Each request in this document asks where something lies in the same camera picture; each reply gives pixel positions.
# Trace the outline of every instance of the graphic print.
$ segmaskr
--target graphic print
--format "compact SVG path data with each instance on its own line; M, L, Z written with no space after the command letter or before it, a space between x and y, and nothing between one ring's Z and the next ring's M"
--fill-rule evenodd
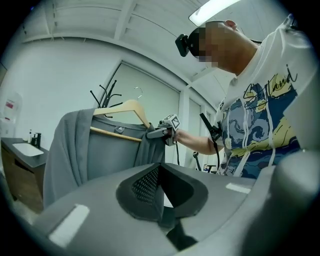
M220 174L256 179L262 168L276 165L300 149L283 112L297 96L298 74L275 74L266 84L251 83L222 113L225 148Z

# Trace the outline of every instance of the coat rack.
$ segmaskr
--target coat rack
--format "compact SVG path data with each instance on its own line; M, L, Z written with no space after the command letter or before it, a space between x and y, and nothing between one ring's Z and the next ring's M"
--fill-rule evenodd
M109 84L106 86L106 88L104 88L103 86L101 86L101 84L99 84L99 86L104 90L104 93L101 97L101 100L98 101L97 97L95 96L95 94L93 93L92 90L90 90L90 93L92 94L92 96L94 97L95 101L98 103L98 108L101 109L101 108L108 108L108 104L110 102L110 99L113 97L113 96L122 96L122 94L111 94L115 85L116 85L116 82L117 80L114 80L114 83L111 85L111 89L109 90L109 92L107 92L107 89L109 87ZM109 108L112 108L112 107L115 107L115 106L118 106L118 105L121 105L123 102L120 102L120 103L117 103L117 104L114 104L112 106L109 106Z

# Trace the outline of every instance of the person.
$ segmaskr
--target person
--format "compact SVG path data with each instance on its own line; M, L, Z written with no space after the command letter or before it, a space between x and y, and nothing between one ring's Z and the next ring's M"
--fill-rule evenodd
M231 20L207 22L190 35L198 34L200 61L236 76L213 124L221 123L217 144L219 151L224 148L218 174L256 179L263 168L300 150L284 110L315 75L318 60L307 36L293 24L290 14L260 45ZM211 137L179 129L174 140L201 154L216 153Z

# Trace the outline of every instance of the wooden hanger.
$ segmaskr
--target wooden hanger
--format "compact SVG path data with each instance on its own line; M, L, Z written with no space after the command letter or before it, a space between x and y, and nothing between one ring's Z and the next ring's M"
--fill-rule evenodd
M133 111L138 118L142 121L145 127L149 128L150 124L146 118L144 107L140 105L140 103L134 99L129 99L123 104L117 107L105 107L105 108L97 108L93 115L106 115L112 113L120 113L120 112L128 112Z
M117 106L117 107L97 108L93 112L93 115L94 116L98 116L98 115L106 115L106 114L128 112L128 111L133 111L138 116L138 118L142 121L142 123L144 124L144 126L146 128L150 127L150 124L149 124L149 122L148 122L148 120L146 118L146 114L145 114L144 108L140 105L140 103L138 101L136 101L134 99L129 99L126 102L124 102L123 104L121 104L120 106ZM110 135L110 136L115 136L115 137L118 137L118 138L131 140L131 141L135 141L135 142L141 142L142 141L140 138L126 136L126 135L122 135L122 134L118 134L118 133L114 133L114 132L98 129L98 128L95 128L95 127L92 127L92 126L90 127L90 130L94 131L94 132L97 132L97 133Z

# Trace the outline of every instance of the white sticker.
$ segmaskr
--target white sticker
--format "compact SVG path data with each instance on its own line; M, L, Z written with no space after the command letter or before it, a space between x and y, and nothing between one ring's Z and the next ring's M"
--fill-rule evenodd
M243 187L243 186L233 184L233 183L229 183L225 187L229 190L233 190L233 191L237 191L237 192L245 193L245 194L249 194L251 191L250 188Z
M56 245L66 248L86 220L90 210L77 204L64 220L54 229L48 238Z

